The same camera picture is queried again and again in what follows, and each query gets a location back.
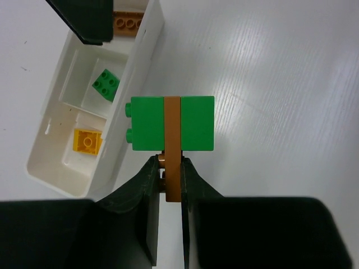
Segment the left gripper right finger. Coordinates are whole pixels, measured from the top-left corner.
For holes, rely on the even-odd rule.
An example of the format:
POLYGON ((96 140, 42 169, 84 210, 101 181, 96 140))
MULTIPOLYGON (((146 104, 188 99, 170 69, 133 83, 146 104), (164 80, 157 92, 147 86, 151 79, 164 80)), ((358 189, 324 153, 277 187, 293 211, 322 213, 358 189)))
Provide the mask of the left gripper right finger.
POLYGON ((329 209, 312 197, 225 197, 181 163, 186 268, 352 268, 329 209))

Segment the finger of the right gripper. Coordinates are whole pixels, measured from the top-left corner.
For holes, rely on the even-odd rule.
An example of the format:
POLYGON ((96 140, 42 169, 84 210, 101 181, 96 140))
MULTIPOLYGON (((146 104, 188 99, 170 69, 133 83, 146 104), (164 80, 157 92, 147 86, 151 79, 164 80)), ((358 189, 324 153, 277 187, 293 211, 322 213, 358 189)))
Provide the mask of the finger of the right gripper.
POLYGON ((113 0, 47 0, 57 15, 85 45, 113 39, 113 0))

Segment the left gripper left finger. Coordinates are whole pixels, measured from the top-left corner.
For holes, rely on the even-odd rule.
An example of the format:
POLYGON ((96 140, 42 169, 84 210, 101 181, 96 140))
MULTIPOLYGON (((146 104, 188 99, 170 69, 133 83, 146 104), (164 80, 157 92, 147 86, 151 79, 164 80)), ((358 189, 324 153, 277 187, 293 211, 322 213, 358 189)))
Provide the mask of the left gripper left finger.
POLYGON ((1 203, 2 268, 152 268, 157 263, 159 161, 152 156, 108 196, 1 203))

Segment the brown square lego plate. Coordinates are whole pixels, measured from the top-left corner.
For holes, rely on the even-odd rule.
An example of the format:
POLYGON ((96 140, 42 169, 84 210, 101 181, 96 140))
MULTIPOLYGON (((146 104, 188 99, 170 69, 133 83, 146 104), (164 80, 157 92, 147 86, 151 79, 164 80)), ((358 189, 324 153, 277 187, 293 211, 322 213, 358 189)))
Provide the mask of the brown square lego plate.
POLYGON ((113 12, 113 33, 115 36, 135 37, 142 22, 143 12, 113 12))

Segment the thin brown lego plate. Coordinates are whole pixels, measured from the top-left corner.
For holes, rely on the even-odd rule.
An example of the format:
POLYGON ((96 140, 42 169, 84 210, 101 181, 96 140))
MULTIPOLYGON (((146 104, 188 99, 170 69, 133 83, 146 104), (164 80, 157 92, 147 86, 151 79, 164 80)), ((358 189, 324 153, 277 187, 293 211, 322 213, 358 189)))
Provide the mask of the thin brown lego plate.
POLYGON ((164 98, 164 151, 159 155, 163 168, 161 185, 167 202, 181 202, 181 98, 164 98))

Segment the yellow lego plate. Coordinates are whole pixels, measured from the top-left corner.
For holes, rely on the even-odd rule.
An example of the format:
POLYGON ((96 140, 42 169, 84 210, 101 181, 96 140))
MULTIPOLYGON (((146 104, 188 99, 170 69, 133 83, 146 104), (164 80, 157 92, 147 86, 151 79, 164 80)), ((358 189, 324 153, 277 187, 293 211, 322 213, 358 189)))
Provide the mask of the yellow lego plate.
POLYGON ((102 144, 101 135, 101 131, 75 128, 72 149, 82 154, 97 156, 102 144))

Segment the green lego brick pair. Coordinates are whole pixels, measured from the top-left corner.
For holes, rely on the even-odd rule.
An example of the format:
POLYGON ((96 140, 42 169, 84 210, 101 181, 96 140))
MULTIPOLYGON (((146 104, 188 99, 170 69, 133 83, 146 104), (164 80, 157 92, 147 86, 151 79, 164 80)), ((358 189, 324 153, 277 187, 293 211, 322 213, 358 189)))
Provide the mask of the green lego brick pair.
POLYGON ((135 151, 212 151, 214 108, 214 96, 132 97, 126 141, 135 151))

